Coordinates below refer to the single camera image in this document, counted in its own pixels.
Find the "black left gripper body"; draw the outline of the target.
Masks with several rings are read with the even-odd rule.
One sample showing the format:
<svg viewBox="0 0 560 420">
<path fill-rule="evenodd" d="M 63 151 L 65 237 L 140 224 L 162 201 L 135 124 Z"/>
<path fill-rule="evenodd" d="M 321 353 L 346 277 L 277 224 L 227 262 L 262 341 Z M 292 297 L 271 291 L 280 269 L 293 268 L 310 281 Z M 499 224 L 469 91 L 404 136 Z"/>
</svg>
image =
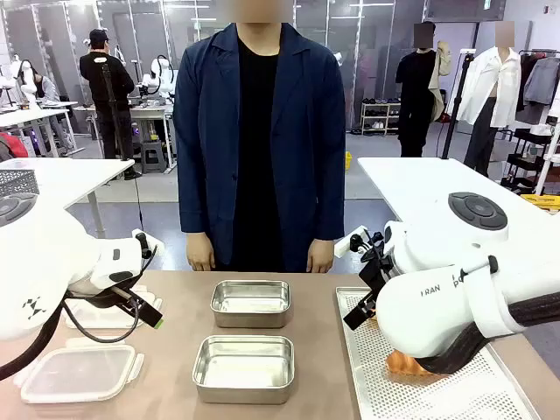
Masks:
<svg viewBox="0 0 560 420">
<path fill-rule="evenodd" d="M 99 309 L 117 307 L 126 313 L 136 313 L 140 311 L 143 304 L 143 300 L 132 290 L 119 286 L 110 287 L 95 296 L 79 295 L 68 290 L 64 298 L 85 300 Z"/>
</svg>

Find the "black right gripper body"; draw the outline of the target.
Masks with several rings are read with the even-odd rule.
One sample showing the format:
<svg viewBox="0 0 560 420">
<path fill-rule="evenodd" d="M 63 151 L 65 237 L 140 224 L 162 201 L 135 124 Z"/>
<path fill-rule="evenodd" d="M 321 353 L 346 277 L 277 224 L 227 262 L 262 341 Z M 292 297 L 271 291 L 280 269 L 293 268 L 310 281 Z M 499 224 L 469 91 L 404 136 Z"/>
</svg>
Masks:
<svg viewBox="0 0 560 420">
<path fill-rule="evenodd" d="M 385 283 L 401 274 L 391 254 L 383 255 L 375 249 L 368 250 L 360 259 L 365 266 L 359 273 L 360 279 L 370 292 L 362 299 L 364 303 L 374 303 Z"/>
</svg>

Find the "person's left hand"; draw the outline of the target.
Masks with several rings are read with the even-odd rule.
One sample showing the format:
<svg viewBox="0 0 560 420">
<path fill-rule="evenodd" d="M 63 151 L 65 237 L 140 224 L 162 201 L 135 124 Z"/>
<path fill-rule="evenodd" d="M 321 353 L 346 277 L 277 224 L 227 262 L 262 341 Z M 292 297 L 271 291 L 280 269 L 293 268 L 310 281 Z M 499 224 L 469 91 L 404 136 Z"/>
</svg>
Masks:
<svg viewBox="0 0 560 420">
<path fill-rule="evenodd" d="M 314 239 L 308 249 L 306 271 L 325 274 L 333 266 L 334 242 Z"/>
</svg>

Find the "person's right hand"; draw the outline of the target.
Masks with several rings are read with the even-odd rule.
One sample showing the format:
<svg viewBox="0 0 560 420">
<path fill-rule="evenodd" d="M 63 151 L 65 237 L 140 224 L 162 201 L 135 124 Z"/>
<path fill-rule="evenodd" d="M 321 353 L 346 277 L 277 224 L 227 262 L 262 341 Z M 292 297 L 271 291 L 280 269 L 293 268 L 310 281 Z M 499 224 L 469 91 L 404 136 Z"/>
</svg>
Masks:
<svg viewBox="0 0 560 420">
<path fill-rule="evenodd" d="M 186 258 L 193 271 L 212 271 L 215 268 L 214 247 L 205 233 L 186 235 Z"/>
</svg>

